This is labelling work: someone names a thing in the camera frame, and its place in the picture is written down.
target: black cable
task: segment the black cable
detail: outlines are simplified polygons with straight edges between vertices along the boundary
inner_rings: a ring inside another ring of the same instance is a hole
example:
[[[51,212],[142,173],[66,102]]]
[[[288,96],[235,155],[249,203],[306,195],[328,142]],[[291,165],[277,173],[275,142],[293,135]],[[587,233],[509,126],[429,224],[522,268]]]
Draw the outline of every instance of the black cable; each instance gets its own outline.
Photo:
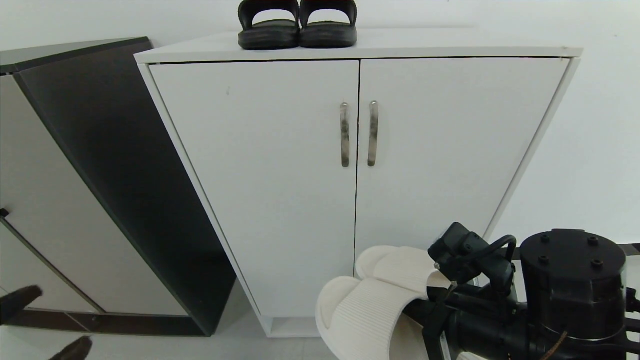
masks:
[[[471,262],[474,260],[478,260],[481,259],[485,256],[488,256],[490,254],[493,254],[494,252],[498,251],[499,249],[503,248],[503,246],[509,244],[509,247],[507,248],[507,254],[505,256],[505,258],[509,261],[511,261],[511,259],[513,259],[513,254],[515,253],[516,250],[516,244],[518,243],[518,240],[516,240],[515,236],[513,235],[505,235],[501,238],[499,238],[496,242],[494,242],[493,244],[485,247],[484,249],[478,251],[478,252],[473,252],[467,256],[465,256],[464,258],[460,259],[460,261],[462,262]]]

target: white wall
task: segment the white wall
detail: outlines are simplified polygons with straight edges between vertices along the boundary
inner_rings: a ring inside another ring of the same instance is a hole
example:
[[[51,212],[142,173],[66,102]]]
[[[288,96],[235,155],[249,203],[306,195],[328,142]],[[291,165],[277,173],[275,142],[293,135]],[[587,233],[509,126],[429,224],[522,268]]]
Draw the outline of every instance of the white wall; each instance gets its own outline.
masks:
[[[0,49],[237,31],[239,0],[0,0]],[[583,61],[494,237],[576,227],[640,242],[640,1],[359,0],[358,25],[475,25],[584,46]]]

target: white cabinet door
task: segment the white cabinet door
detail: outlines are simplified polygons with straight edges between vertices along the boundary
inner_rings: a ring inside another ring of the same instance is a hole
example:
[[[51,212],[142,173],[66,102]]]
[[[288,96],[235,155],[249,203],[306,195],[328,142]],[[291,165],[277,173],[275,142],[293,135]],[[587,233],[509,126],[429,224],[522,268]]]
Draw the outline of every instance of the white cabinet door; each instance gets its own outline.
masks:
[[[150,69],[260,314],[314,316],[322,287],[353,274],[358,62]]]
[[[356,255],[422,249],[452,222],[482,235],[569,60],[363,60]],[[367,164],[378,102],[375,166]]]
[[[31,303],[31,309],[96,312],[96,309],[0,224],[0,287],[11,293],[30,285],[38,285],[43,292],[41,297]]]

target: cabinet base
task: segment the cabinet base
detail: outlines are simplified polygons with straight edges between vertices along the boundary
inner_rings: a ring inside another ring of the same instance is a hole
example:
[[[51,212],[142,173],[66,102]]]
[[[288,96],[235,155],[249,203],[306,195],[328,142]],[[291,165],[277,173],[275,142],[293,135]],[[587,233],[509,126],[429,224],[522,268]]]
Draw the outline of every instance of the cabinet base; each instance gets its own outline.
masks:
[[[274,318],[270,338],[319,338],[315,318]]]
[[[186,316],[98,315],[25,310],[7,325],[94,334],[206,336]]]

